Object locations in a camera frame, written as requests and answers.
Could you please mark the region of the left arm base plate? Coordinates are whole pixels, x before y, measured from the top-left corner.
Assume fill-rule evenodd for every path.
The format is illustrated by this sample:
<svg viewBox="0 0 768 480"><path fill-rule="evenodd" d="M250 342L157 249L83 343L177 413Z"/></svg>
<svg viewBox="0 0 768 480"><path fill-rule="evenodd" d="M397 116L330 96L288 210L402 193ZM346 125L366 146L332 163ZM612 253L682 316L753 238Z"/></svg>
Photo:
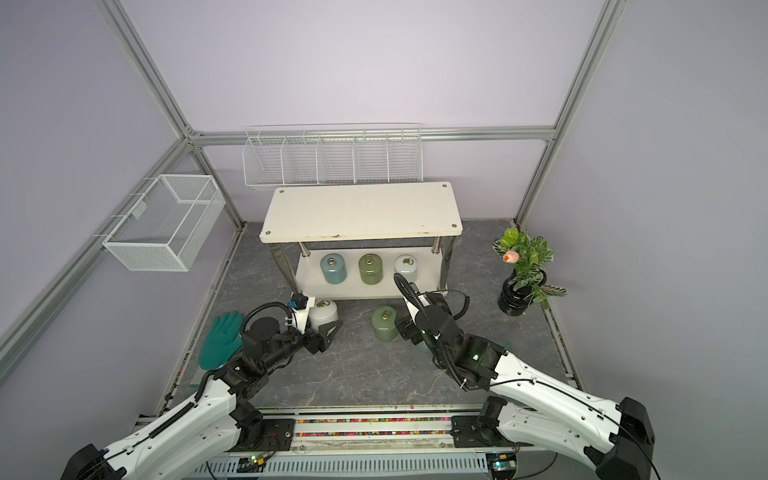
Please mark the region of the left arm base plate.
<svg viewBox="0 0 768 480"><path fill-rule="evenodd" d="M296 421L267 417L246 426L230 452L288 451L294 437Z"/></svg>

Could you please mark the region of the large white tea canister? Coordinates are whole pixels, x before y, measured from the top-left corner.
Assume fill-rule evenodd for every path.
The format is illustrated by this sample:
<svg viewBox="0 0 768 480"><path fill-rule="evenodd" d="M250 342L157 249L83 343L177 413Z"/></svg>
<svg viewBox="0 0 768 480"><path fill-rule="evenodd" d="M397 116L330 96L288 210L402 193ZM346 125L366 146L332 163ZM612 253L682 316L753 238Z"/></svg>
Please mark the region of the large white tea canister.
<svg viewBox="0 0 768 480"><path fill-rule="evenodd" d="M338 319L338 306L333 300L317 299L315 305L309 309L308 320L313 331L318 332L321 326Z"/></svg>

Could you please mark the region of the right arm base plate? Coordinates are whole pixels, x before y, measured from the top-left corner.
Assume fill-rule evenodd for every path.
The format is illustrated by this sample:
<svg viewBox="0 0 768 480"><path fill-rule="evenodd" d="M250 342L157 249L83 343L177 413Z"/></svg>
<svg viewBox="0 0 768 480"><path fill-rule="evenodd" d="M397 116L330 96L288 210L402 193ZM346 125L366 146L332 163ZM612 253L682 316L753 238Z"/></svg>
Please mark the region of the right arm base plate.
<svg viewBox="0 0 768 480"><path fill-rule="evenodd" d="M455 448L512 448L519 450L527 447L527 443L508 440L496 427L490 427L480 422L477 415L455 415L450 419L453 446Z"/></svg>

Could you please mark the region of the large green tea canister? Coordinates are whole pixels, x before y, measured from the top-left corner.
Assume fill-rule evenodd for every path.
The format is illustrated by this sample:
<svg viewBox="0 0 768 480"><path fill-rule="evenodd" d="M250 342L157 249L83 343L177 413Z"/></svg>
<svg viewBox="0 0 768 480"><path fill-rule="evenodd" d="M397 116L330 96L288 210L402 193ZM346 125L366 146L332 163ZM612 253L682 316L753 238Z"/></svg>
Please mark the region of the large green tea canister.
<svg viewBox="0 0 768 480"><path fill-rule="evenodd" d="M397 335L397 311L391 306L376 308L371 316L371 325L375 338L384 343L393 341Z"/></svg>

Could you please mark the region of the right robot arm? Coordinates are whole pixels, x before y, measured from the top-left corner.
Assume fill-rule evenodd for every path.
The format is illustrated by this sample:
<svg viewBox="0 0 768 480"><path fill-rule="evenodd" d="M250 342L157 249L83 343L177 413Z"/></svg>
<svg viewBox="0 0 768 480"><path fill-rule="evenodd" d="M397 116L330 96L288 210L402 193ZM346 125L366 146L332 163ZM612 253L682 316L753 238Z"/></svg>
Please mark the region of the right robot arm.
<svg viewBox="0 0 768 480"><path fill-rule="evenodd" d="M561 382L500 344L464 332L441 293L420 292L400 273L393 281L411 315L397 325L401 336L425 344L462 390L487 393L471 428L480 442L545 448L601 479L661 476L653 462L655 433L640 401L616 402Z"/></svg>

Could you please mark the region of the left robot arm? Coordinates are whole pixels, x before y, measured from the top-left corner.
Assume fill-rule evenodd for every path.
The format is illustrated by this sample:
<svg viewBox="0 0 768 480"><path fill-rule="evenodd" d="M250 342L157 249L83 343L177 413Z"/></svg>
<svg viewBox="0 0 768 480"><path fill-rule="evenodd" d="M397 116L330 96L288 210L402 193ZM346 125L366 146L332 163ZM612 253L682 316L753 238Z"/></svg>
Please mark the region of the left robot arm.
<svg viewBox="0 0 768 480"><path fill-rule="evenodd" d="M204 346L224 347L228 355L197 390L139 431L102 449L81 448L63 478L179 479L233 448L277 452L280 439L267 433L251 400L299 350L326 351L343 324L337 317L318 327L298 322L308 317L308 310L281 302L217 317Z"/></svg>

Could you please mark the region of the small blue tea canister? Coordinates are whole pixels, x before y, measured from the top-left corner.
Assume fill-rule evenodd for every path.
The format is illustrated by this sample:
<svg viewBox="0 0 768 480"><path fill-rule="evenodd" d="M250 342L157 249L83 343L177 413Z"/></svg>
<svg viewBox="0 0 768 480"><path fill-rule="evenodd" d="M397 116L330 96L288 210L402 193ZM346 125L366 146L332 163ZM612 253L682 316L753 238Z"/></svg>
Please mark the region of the small blue tea canister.
<svg viewBox="0 0 768 480"><path fill-rule="evenodd" d="M320 261L320 268L328 284L338 285L347 278L346 262L339 253L325 255Z"/></svg>

